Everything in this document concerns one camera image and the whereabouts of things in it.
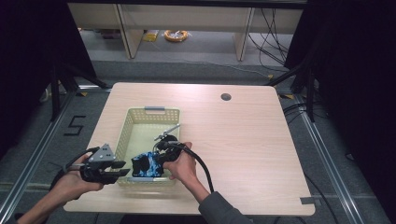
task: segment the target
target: wire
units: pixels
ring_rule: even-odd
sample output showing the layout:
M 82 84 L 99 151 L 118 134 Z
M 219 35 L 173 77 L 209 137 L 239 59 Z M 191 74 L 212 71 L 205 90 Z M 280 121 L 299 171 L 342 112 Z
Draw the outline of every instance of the wire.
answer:
M 88 152 L 96 152 L 97 150 L 99 150 L 99 147 L 92 147 L 92 148 L 89 148 L 89 149 L 87 149 L 87 150 L 85 150 L 85 151 L 82 151 L 82 152 L 78 153 L 78 155 L 77 155 L 73 160 L 71 160 L 69 163 L 67 163 L 67 164 L 63 167 L 64 173 L 66 174 L 66 173 L 67 173 L 67 169 L 73 164 L 73 162 L 75 162 L 76 160 L 78 160 L 81 156 L 87 154 Z
M 163 36 L 168 41 L 181 42 L 181 41 L 187 39 L 187 36 L 189 36 L 189 33 L 187 31 L 171 31 L 171 30 L 167 30 L 167 31 L 165 31 Z
M 272 9 L 272 12 L 273 12 L 273 15 L 272 15 L 272 21 L 271 21 L 271 24 L 270 24 L 270 23 L 268 22 L 267 18 L 265 17 L 264 11 L 263 11 L 263 9 L 262 9 L 262 16 L 263 16 L 263 18 L 264 18 L 264 20 L 265 20 L 265 23 L 267 24 L 267 27 L 268 27 L 268 34 L 267 34 L 267 36 L 266 36 L 265 38 L 262 36 L 262 38 L 264 39 L 264 43 L 267 42 L 270 46 L 272 46 L 272 47 L 274 47 L 275 49 L 278 49 L 278 50 L 279 50 L 279 53 L 280 53 L 280 55 L 281 55 L 281 57 L 282 57 L 282 60 L 283 60 L 283 62 L 282 62 L 282 65 L 283 65 L 284 62 L 285 62 L 285 60 L 286 60 L 286 56 L 285 56 L 284 53 L 285 53 L 285 52 L 287 53 L 289 50 L 288 50 L 285 46 L 283 46 L 282 44 L 280 44 L 280 42 L 279 42 L 279 39 L 278 39 L 278 37 L 277 37 L 276 21 L 275 21 L 276 9 L 273 8 L 273 9 Z M 270 43 L 267 41 L 267 37 L 268 37 L 269 34 L 271 34 L 271 36 L 272 36 L 273 39 L 275 40 L 275 42 L 276 42 L 276 44 L 277 44 L 277 47 L 275 47 L 274 45 L 270 44 Z
M 214 65 L 222 66 L 222 67 L 230 67 L 230 68 L 233 68 L 233 69 L 238 70 L 238 71 L 241 71 L 241 72 L 256 73 L 256 74 L 259 74 L 260 76 L 269 78 L 267 75 L 265 75 L 265 74 L 263 74 L 263 73 L 260 73 L 260 72 L 258 72 L 258 71 L 242 69 L 242 68 L 234 67 L 234 66 L 227 65 L 227 64 L 218 64 L 218 63 L 210 63 L 210 62 L 197 62 L 197 61 L 190 61 L 190 60 L 186 60 L 186 59 L 171 58 L 171 57 L 167 56 L 166 54 L 164 54 L 164 53 L 162 52 L 162 50 L 161 50 L 158 46 L 156 46 L 153 42 L 149 42 L 149 43 L 151 43 L 152 46 L 154 46 L 154 48 L 156 48 L 157 50 L 159 50 L 160 53 L 162 53 L 162 54 L 163 54 L 166 58 L 168 58 L 168 59 L 180 60 L 180 61 L 187 62 L 187 63 L 203 63 L 203 64 L 209 63 L 209 64 L 214 64 Z
M 295 218 L 297 218 L 301 223 L 306 224 L 306 222 L 305 222 L 301 217 L 295 217 Z M 277 224 L 277 222 L 278 222 L 280 219 L 281 219 L 281 217 L 277 217 L 277 218 L 274 220 L 274 224 Z
M 184 144 L 183 144 L 184 147 L 181 147 L 181 146 L 175 145 L 175 144 L 171 144 L 170 146 L 177 147 L 177 148 L 180 148 L 180 149 L 184 150 L 186 153 L 188 153 L 189 155 L 194 157 L 201 164 L 201 166 L 204 169 L 205 174 L 206 174 L 207 183 L 209 184 L 210 192 L 211 193 L 215 192 L 215 190 L 213 189 L 212 178 L 210 177 L 209 170 L 207 169 L 207 166 L 205 165 L 204 161 L 195 152 L 193 152 L 191 149 L 189 149 Z
M 99 219 L 99 213 L 96 213 L 93 223 L 96 224 L 98 222 L 98 219 Z
M 284 112 L 285 116 L 287 116 L 286 113 L 287 113 L 288 111 L 290 111 L 290 110 L 292 110 L 292 109 L 294 109 L 294 108 L 300 107 L 300 106 L 302 106 L 302 105 L 306 105 L 306 103 L 288 106 L 288 107 L 286 107 L 286 108 L 283 109 L 283 112 Z M 297 116 L 295 116 L 292 120 L 290 120 L 290 121 L 288 122 L 288 124 L 290 124 L 290 123 L 291 123 L 293 120 L 295 120 L 298 116 L 300 116 L 301 114 L 303 114 L 303 113 L 305 112 L 305 110 L 300 110 L 299 112 L 300 112 L 300 113 L 299 113 Z M 320 194 L 320 196 L 322 197 L 323 201 L 326 203 L 327 207 L 329 208 L 330 213 L 332 214 L 332 218 L 334 219 L 334 222 L 335 222 L 336 224 L 338 224 L 338 223 L 339 223 L 339 222 L 338 222 L 338 219 L 337 219 L 337 217 L 335 216 L 335 213 L 334 213 L 334 211 L 332 210 L 332 207 L 330 206 L 329 202 L 327 201 L 327 199 L 326 199 L 326 197 L 324 196 L 324 194 L 322 193 L 322 191 L 319 189 L 319 187 L 314 183 L 314 181 L 313 181 L 305 172 L 304 172 L 304 176 L 305 176 L 305 178 L 308 179 L 308 181 L 315 187 L 315 189 L 317 189 L 317 191 L 319 192 L 319 194 Z
M 276 61 L 277 63 L 283 64 L 283 62 L 282 62 L 280 59 L 278 59 L 274 54 L 268 52 L 267 50 L 265 50 L 265 49 L 263 48 L 263 45 L 265 44 L 265 40 L 264 40 L 264 42 L 262 43 L 262 45 L 260 46 L 259 44 L 256 43 L 256 41 L 253 40 L 253 38 L 251 37 L 251 35 L 248 35 L 248 37 L 250 38 L 251 42 L 253 42 L 253 44 L 256 46 L 256 48 L 260 51 L 260 53 L 262 52 L 262 53 L 266 54 L 268 57 L 272 58 L 272 59 L 273 59 L 274 61 Z
M 298 115 L 294 116 L 291 120 L 288 121 L 288 125 L 291 124 L 295 119 L 297 119 L 303 113 L 304 113 L 304 111 L 300 111 L 300 113 Z
M 319 187 L 314 183 L 314 181 L 312 181 L 312 179 L 311 179 L 305 172 L 304 172 L 304 176 L 305 176 L 306 179 L 308 179 L 309 182 L 311 182 L 311 184 L 315 187 L 315 189 L 318 190 L 318 192 L 319 192 L 320 196 L 322 197 L 323 201 L 326 203 L 327 207 L 329 208 L 330 213 L 332 214 L 332 218 L 334 219 L 334 222 L 335 222 L 336 224 L 338 224 L 338 223 L 339 223 L 339 222 L 338 222 L 338 219 L 337 219 L 337 217 L 335 216 L 335 213 L 334 213 L 334 211 L 332 210 L 332 207 L 330 206 L 329 202 L 327 201 L 327 199 L 326 199 L 326 197 L 324 196 L 324 194 L 322 193 L 322 191 L 319 189 Z

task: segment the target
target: metal bar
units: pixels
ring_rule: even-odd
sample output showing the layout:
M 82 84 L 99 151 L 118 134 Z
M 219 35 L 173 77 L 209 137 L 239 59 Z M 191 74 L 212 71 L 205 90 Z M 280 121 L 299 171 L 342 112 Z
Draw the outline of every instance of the metal bar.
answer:
M 300 95 L 296 95 L 296 101 L 298 104 L 304 102 Z M 311 122 L 310 118 L 306 115 L 306 113 L 303 113 L 303 120 L 306 129 L 308 130 L 309 134 L 312 137 L 312 140 L 314 141 L 315 147 L 323 162 L 324 168 L 326 169 L 327 174 L 329 175 L 329 178 L 332 181 L 332 185 L 335 189 L 335 192 L 337 193 L 341 201 L 341 205 L 343 205 L 346 211 L 346 216 L 348 217 L 350 223 L 356 223 L 356 224 L 364 223 L 361 212 L 359 211 L 358 206 L 355 203 L 355 200 L 351 196 L 343 178 L 338 172 L 338 169 L 334 161 L 332 160 L 332 156 L 330 155 L 328 149 L 326 148 L 326 145 L 324 144 L 320 136 L 317 126 L 315 125 L 315 123 Z
M 89 92 L 89 91 L 111 91 L 110 89 L 102 89 L 96 85 L 79 85 L 77 92 Z
M 5 223 L 14 212 L 15 207 L 20 201 L 22 194 L 24 193 L 29 181 L 35 173 L 38 164 L 41 162 L 47 150 L 47 147 L 50 144 L 50 141 L 52 140 L 56 130 L 62 122 L 66 108 L 70 105 L 70 102 L 73 100 L 75 94 L 76 93 L 74 91 L 68 92 L 66 94 L 58 117 L 54 121 L 50 122 L 49 127 L 47 128 L 40 142 L 36 146 L 31 158 L 23 168 L 20 177 L 14 183 L 11 191 L 8 193 L 8 196 L 3 201 L 0 207 L 0 223 Z

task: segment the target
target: sleeve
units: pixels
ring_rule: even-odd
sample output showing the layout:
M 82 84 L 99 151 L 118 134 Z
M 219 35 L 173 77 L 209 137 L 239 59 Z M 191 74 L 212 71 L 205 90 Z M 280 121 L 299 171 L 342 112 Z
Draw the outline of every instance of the sleeve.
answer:
M 198 210 L 208 224 L 252 224 L 218 192 L 207 196 L 199 205 Z

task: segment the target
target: table top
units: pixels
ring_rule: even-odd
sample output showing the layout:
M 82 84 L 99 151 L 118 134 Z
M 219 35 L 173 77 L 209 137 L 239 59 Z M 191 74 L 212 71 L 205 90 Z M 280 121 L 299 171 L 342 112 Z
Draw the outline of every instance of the table top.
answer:
M 221 99 L 223 93 L 231 100 Z M 88 147 L 115 149 L 128 108 L 177 107 L 181 142 L 205 162 L 214 189 L 245 215 L 310 216 L 313 204 L 290 131 L 272 87 L 117 83 Z M 205 172 L 197 175 L 208 188 Z M 165 190 L 123 189 L 118 184 L 89 192 L 66 211 L 134 214 L 199 214 L 198 202 L 177 181 Z

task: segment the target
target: small hole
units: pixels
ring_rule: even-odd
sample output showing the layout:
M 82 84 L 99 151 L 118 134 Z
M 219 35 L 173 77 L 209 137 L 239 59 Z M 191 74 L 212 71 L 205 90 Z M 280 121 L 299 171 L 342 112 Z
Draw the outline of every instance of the small hole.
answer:
M 228 94 L 228 93 L 223 93 L 223 94 L 221 95 L 221 99 L 222 99 L 223 101 L 229 101 L 229 100 L 231 100 L 231 95 Z

